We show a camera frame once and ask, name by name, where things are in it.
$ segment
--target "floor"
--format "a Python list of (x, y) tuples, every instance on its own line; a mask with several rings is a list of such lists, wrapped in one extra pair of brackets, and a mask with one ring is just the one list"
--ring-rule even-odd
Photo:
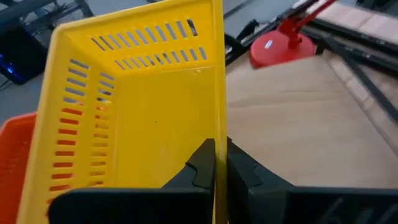
[[(234, 9), (244, 1), (245, 0), (224, 0), (224, 11)], [(257, 19), (259, 21), (270, 20), (296, 1), (297, 0), (248, 0), (248, 4), (225, 19), (224, 30), (226, 33), (235, 36), (251, 19)], [(345, 4), (354, 4), (354, 0), (341, 1)], [(107, 14), (109, 12), (147, 4), (146, 0), (87, 0), (87, 2), (95, 15)], [(0, 83), (3, 83), (4, 80), (4, 77), (0, 75)], [(35, 111), (37, 109), (41, 84), (42, 76), (39, 76), (25, 85), (12, 85), (0, 92), (0, 124), (11, 116)]]

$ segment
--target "metal bar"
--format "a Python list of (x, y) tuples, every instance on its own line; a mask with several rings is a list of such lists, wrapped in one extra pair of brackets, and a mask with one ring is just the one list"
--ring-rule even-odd
[(75, 2), (81, 6), (81, 11), (85, 17), (93, 17), (93, 11), (91, 11), (90, 7), (88, 6), (85, 0), (75, 0)]
[(346, 40), (350, 40), (380, 52), (384, 52), (391, 56), (398, 57), (398, 45), (392, 42), (378, 39), (377, 37), (366, 35), (364, 33), (323, 21), (321, 19), (314, 19), (313, 21), (309, 22), (307, 26), (322, 30), (324, 32), (331, 32), (333, 35), (337, 35)]
[(56, 0), (24, 0), (0, 11), (0, 27)]
[[(311, 38), (318, 46), (320, 45), (322, 47), (326, 47), (328, 50), (333, 51), (333, 49), (324, 44), (324, 36), (316, 34), (312, 32), (312, 30), (306, 29), (305, 27), (302, 29), (302, 33)], [(398, 79), (398, 64), (396, 62), (379, 57), (374, 54), (370, 54), (369, 52), (361, 50), (359, 48), (345, 45), (341, 42), (339, 42), (339, 44), (343, 46), (349, 52), (351, 57), (353, 57), (355, 60), (378, 71), (384, 72), (392, 78)]]
[(398, 123), (398, 110), (389, 101), (382, 91), (370, 80), (370, 78), (358, 67), (356, 62), (350, 57), (349, 53), (344, 47), (339, 44), (336, 40), (331, 37), (324, 39), (325, 43), (338, 54), (347, 64), (347, 66), (353, 71), (353, 73), (361, 80), (362, 84), (368, 88), (369, 92), (375, 97), (377, 102), (384, 108), (387, 114), (395, 123)]

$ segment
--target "basket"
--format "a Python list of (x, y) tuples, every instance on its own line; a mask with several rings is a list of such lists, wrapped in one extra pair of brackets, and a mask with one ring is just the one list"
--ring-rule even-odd
[(205, 139), (225, 222), (220, 0), (169, 0), (61, 25), (50, 44), (17, 223), (82, 187), (158, 188)]
[(16, 116), (0, 129), (0, 223), (15, 224), (36, 114)]

